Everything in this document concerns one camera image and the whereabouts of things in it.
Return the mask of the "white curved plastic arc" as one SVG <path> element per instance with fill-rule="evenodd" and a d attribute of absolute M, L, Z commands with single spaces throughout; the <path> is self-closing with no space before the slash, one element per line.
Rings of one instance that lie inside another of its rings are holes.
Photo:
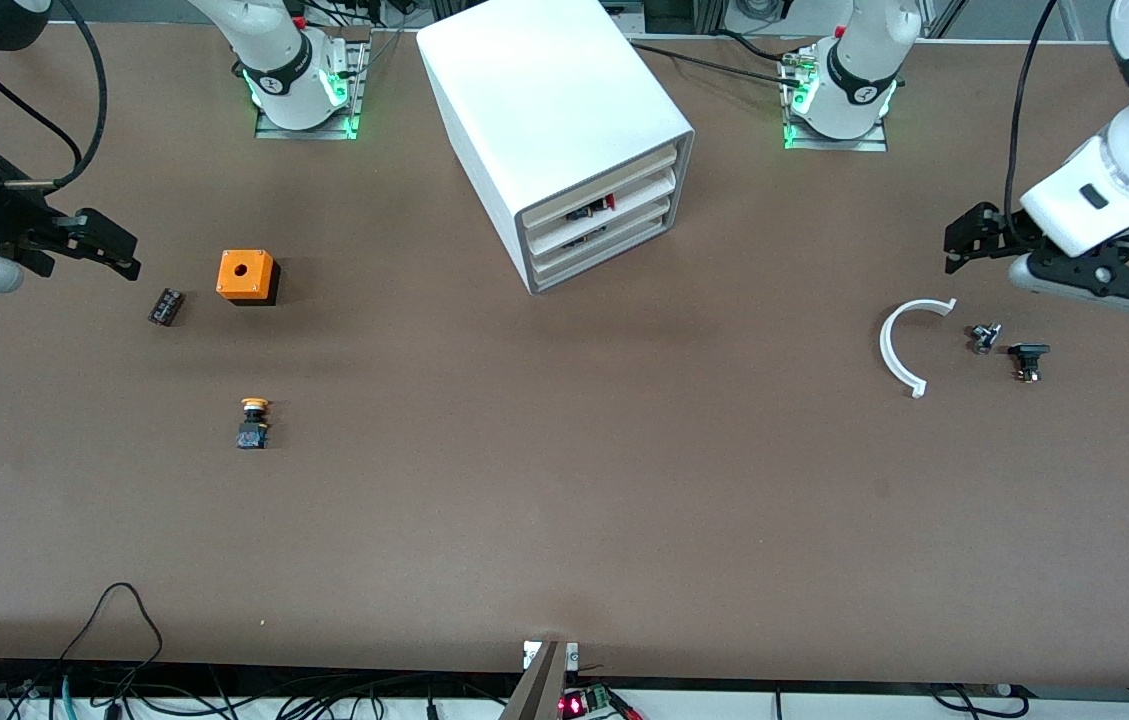
<path fill-rule="evenodd" d="M 925 396 L 925 393 L 928 392 L 928 381 L 925 381 L 920 375 L 911 372 L 901 360 L 901 357 L 898 355 L 893 340 L 893 331 L 896 328 L 898 321 L 907 313 L 919 311 L 948 316 L 956 309 L 957 304 L 957 299 L 945 301 L 938 299 L 913 299 L 894 307 L 887 318 L 879 325 L 878 346 L 881 360 L 883 360 L 885 368 L 889 369 L 889 374 L 892 374 L 899 383 L 902 383 L 903 386 L 910 389 L 912 398 L 922 398 Z"/>

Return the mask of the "circuit board with red light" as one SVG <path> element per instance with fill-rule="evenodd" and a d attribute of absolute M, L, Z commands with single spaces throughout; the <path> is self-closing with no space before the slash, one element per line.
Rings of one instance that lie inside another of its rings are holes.
<path fill-rule="evenodd" d="M 564 691 L 558 712 L 559 720 L 645 720 L 640 711 L 604 684 Z"/>

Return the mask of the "orange button enclosure box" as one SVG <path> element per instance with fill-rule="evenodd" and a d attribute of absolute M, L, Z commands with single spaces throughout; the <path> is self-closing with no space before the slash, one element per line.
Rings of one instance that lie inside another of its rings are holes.
<path fill-rule="evenodd" d="M 282 266 L 264 249 L 224 251 L 215 281 L 216 293 L 240 307 L 279 302 Z"/>

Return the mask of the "white drawer cabinet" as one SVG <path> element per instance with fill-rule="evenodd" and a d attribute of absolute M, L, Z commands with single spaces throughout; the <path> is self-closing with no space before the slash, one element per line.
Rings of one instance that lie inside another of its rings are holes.
<path fill-rule="evenodd" d="M 599 0 L 485 0 L 419 30 L 417 46 L 450 147 L 527 291 L 523 211 L 669 143 L 664 232 L 673 227 L 695 132 Z"/>

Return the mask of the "white drawer with red part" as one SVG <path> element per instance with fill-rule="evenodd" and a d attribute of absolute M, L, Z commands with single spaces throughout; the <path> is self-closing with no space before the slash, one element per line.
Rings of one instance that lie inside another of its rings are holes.
<path fill-rule="evenodd" d="M 669 209 L 669 196 L 675 188 L 673 170 L 664 169 L 637 179 L 633 184 L 620 187 L 614 192 L 615 208 L 601 211 L 595 217 L 567 222 L 563 216 L 546 219 L 545 222 L 526 227 L 526 242 L 532 255 L 541 256 L 546 251 L 554 251 L 567 242 L 576 240 L 583 234 L 596 231 L 597 228 L 613 228 L 614 225 L 632 222 L 637 217 L 651 211 L 653 217 L 660 217 Z"/>

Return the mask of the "white empty-looking drawer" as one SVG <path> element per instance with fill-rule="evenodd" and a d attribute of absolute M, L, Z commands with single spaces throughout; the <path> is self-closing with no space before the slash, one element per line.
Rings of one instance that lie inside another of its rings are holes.
<path fill-rule="evenodd" d="M 587 272 L 592 267 L 606 263 L 622 255 L 623 252 L 632 251 L 641 243 L 651 240 L 657 234 L 664 232 L 666 223 L 665 217 L 651 217 L 641 222 L 627 222 L 614 225 L 613 228 L 605 228 L 604 236 L 599 240 L 584 243 L 583 246 L 574 249 L 564 249 L 563 246 L 554 251 L 546 251 L 544 255 L 535 256 L 530 263 L 530 276 L 527 282 L 528 292 L 539 295 L 569 281 L 574 276 Z"/>

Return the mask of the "metal base plate right arm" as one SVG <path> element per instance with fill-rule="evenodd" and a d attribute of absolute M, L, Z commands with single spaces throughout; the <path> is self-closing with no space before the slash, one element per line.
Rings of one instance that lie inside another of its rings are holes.
<path fill-rule="evenodd" d="M 317 29 L 289 68 L 261 73 L 240 68 L 256 106 L 257 138 L 355 140 L 368 74 L 369 42 L 349 42 Z"/>

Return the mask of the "metal base plate left arm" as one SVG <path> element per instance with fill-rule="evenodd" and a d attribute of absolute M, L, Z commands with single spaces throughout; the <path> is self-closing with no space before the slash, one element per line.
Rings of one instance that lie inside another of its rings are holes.
<path fill-rule="evenodd" d="M 778 64 L 779 78 L 787 82 L 782 88 L 784 106 L 784 147 L 785 149 L 884 152 L 887 151 L 884 118 L 889 114 L 890 99 L 898 91 L 898 79 L 890 79 L 884 90 L 878 93 L 874 87 L 866 87 L 865 94 L 869 102 L 854 105 L 848 100 L 819 102 L 817 91 L 821 88 L 837 91 L 838 87 L 821 79 L 821 68 L 825 60 L 824 50 L 829 39 L 816 44 L 798 47 L 784 54 Z M 842 138 L 826 135 L 824 126 L 833 129 L 863 128 L 866 118 L 870 118 L 870 128 L 861 135 Z"/>

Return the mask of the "white drawer holding push button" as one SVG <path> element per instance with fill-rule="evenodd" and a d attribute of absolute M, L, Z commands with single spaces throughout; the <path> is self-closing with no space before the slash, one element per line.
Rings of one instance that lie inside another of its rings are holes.
<path fill-rule="evenodd" d="M 535 208 L 523 211 L 520 227 L 545 222 L 546 219 L 563 216 L 564 210 L 583 208 L 593 200 L 614 193 L 620 187 L 664 169 L 674 170 L 679 160 L 677 146 L 669 143 L 634 158 L 619 167 L 602 173 L 601 176 L 584 181 L 578 186 L 560 192 L 559 195 L 541 202 Z"/>

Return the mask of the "black flat-top component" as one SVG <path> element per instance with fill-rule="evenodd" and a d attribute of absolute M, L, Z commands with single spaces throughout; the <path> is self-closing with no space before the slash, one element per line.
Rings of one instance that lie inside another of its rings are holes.
<path fill-rule="evenodd" d="M 1008 346 L 1006 352 L 1015 361 L 1015 372 L 1019 381 L 1040 381 L 1040 360 L 1041 357 L 1049 354 L 1049 345 L 1045 343 L 1017 343 L 1017 345 Z"/>

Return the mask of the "white drawer with black part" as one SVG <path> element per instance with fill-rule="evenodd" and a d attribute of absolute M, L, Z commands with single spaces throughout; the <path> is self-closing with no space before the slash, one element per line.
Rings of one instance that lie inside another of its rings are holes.
<path fill-rule="evenodd" d="M 659 228 L 669 211 L 668 196 L 644 202 L 628 202 L 622 211 L 609 211 L 572 222 L 555 223 L 550 232 L 530 236 L 530 260 L 539 275 L 563 273 L 564 269 L 595 258 L 647 228 Z"/>

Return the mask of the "yellow-orange mushroom push button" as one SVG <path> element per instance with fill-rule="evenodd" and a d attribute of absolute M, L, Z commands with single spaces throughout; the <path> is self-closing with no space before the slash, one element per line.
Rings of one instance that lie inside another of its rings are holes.
<path fill-rule="evenodd" d="M 239 450 L 262 450 L 262 448 L 266 448 L 268 433 L 270 433 L 268 405 L 270 405 L 270 401 L 266 398 L 250 397 L 240 399 L 243 419 L 240 419 L 235 442 Z"/>

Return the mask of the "grey metal bracket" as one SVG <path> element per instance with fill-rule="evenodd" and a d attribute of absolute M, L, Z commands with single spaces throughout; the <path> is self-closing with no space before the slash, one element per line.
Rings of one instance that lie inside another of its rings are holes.
<path fill-rule="evenodd" d="M 579 669 L 579 646 L 569 641 L 526 641 L 524 673 L 497 720 L 561 720 L 559 703 L 569 675 Z"/>

